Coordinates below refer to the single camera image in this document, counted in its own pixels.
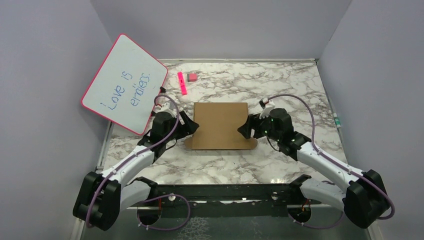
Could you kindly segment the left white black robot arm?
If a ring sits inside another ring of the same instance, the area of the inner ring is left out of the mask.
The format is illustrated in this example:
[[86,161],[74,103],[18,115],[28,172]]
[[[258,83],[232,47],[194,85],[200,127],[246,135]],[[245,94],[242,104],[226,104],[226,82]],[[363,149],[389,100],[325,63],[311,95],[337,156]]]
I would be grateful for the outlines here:
[[157,183],[136,177],[167,149],[167,143],[192,135],[199,124],[184,111],[174,115],[157,112],[151,129],[124,159],[101,173],[89,172],[83,179],[72,214],[88,227],[111,228],[120,212],[135,203],[152,205],[157,200]]

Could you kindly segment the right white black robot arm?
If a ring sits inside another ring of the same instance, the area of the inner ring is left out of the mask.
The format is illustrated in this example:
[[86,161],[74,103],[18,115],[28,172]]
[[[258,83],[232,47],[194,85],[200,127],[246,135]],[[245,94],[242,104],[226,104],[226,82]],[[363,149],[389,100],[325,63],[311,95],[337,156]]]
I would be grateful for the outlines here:
[[334,207],[357,227],[368,228],[392,207],[381,176],[331,158],[309,137],[294,130],[291,116],[284,108],[248,115],[237,131],[246,139],[268,138],[277,143],[279,152],[325,176],[330,183],[305,177],[288,190],[289,199],[300,204],[317,200]]

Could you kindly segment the brown cardboard box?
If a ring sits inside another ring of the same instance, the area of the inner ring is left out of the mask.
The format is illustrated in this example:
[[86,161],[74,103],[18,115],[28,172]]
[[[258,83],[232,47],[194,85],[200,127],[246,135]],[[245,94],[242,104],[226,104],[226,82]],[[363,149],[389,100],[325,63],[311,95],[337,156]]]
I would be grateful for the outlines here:
[[199,128],[184,145],[191,150],[252,150],[257,140],[238,132],[247,117],[246,102],[196,102],[193,120]]

